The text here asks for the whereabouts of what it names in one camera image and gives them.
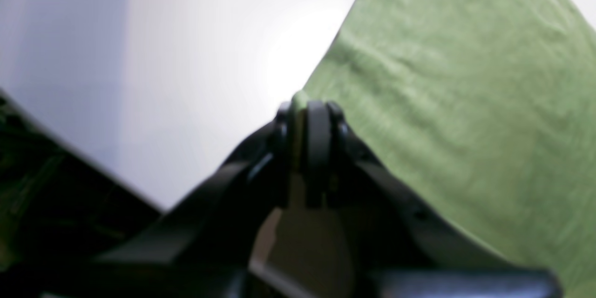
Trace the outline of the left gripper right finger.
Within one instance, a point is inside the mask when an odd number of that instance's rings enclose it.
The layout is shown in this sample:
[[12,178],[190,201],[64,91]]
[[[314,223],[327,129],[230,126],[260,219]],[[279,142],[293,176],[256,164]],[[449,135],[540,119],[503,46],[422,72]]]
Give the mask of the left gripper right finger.
[[305,109],[306,206],[340,215],[356,298],[560,298],[548,270],[511,264],[466,238],[394,177],[333,102]]

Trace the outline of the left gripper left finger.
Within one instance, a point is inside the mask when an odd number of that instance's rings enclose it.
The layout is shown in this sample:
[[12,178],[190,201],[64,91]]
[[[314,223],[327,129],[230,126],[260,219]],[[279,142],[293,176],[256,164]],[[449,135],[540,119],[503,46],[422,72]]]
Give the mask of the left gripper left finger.
[[271,211],[289,202],[295,115],[282,103],[174,209],[94,258],[46,258],[1,275],[3,298],[251,298],[249,260]]

